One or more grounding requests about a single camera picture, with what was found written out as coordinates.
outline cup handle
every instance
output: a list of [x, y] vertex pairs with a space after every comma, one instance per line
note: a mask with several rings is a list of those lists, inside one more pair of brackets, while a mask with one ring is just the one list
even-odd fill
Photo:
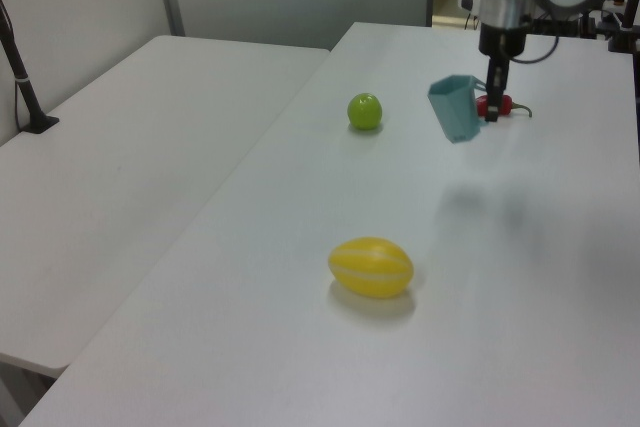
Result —
[[485, 84], [484, 82], [482, 82], [480, 79], [478, 79], [477, 77], [473, 78], [475, 80], [475, 85], [474, 88], [476, 90], [479, 90], [481, 92], [486, 92], [487, 91], [487, 84]]

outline black cable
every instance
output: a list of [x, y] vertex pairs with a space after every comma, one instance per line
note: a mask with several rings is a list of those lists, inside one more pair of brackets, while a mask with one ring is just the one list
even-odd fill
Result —
[[604, 21], [604, 14], [609, 14], [611, 15], [614, 19], [616, 20], [620, 20], [618, 19], [617, 15], [615, 12], [611, 12], [610, 10], [606, 10], [606, 9], [589, 9], [589, 13], [591, 12], [600, 12], [600, 20]]
[[9, 25], [9, 32], [11, 32], [11, 38], [13, 39], [13, 24], [11, 23], [11, 17], [9, 17], [9, 12], [7, 12], [7, 8], [4, 6], [4, 2], [2, 2], [2, 0], [0, 0], [0, 11], [2, 11], [2, 15]]
[[16, 120], [16, 129], [18, 129], [18, 133], [22, 132], [22, 127], [20, 127], [20, 120], [18, 120], [18, 81], [14, 81], [13, 87], [13, 116]]
[[503, 36], [501, 38], [501, 40], [500, 40], [500, 44], [499, 44], [498, 48], [500, 49], [500, 53], [502, 54], [502, 56], [504, 58], [506, 58], [507, 60], [510, 60], [511, 62], [515, 62], [516, 64], [531, 65], [531, 64], [537, 64], [539, 62], [542, 62], [543, 60], [547, 60], [549, 57], [551, 57], [553, 55], [553, 53], [558, 48], [558, 44], [560, 43], [560, 26], [558, 25], [558, 20], [553, 15], [552, 9], [548, 8], [548, 6], [546, 6], [546, 7], [547, 8], [545, 8], [544, 5], [542, 6], [542, 8], [544, 8], [547, 11], [547, 13], [549, 14], [549, 17], [551, 17], [551, 24], [553, 25], [553, 30], [556, 33], [556, 38], [555, 38], [555, 40], [553, 42], [553, 46], [551, 47], [549, 52], [547, 52], [542, 57], [539, 57], [537, 59], [531, 59], [531, 60], [516, 59], [515, 57], [511, 57], [509, 54], [507, 54], [505, 52], [505, 50], [504, 50], [505, 39], [504, 39], [504, 36]]
[[[7, 8], [4, 5], [4, 2], [0, 0], [0, 12], [2, 12], [2, 16], [5, 18], [7, 25], [9, 26], [9, 32], [11, 33], [11, 38], [15, 40], [14, 32], [13, 32], [13, 24], [11, 23], [11, 17], [9, 17], [9, 12], [7, 12]], [[18, 81], [14, 80], [13, 82], [13, 117], [16, 122], [16, 129], [18, 132], [22, 132], [22, 127], [20, 127], [20, 120], [18, 120]]]

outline red pepper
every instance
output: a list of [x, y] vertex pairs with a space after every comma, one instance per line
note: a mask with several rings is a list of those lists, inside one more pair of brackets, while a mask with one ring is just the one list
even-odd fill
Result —
[[[489, 110], [489, 101], [487, 100], [486, 95], [476, 99], [476, 107], [478, 108], [478, 117], [485, 117], [487, 115], [487, 111]], [[531, 109], [524, 105], [514, 104], [510, 95], [503, 95], [500, 115], [509, 115], [513, 109], [524, 109], [529, 112], [529, 117], [533, 117]]]

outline blue cup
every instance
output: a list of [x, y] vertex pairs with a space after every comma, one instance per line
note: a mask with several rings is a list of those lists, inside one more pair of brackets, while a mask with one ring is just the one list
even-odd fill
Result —
[[452, 75], [429, 88], [429, 101], [444, 135], [454, 144], [471, 140], [480, 132], [476, 89], [485, 92], [486, 86], [472, 75]]

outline yellow striped egg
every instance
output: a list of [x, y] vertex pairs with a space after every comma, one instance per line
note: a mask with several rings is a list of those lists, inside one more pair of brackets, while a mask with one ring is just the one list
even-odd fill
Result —
[[392, 297], [413, 277], [413, 264], [393, 242], [377, 237], [353, 239], [333, 249], [329, 268], [346, 288], [368, 297]]

